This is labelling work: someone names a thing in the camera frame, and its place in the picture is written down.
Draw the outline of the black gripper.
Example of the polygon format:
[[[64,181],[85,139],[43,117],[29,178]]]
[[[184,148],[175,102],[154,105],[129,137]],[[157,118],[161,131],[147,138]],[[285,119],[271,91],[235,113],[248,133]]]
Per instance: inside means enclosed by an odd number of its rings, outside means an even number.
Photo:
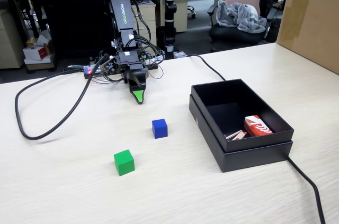
[[[130,93],[138,104],[143,104],[146,79],[149,76],[149,70],[140,62],[138,51],[119,51],[116,55],[116,65],[117,72],[124,72],[127,70]]]

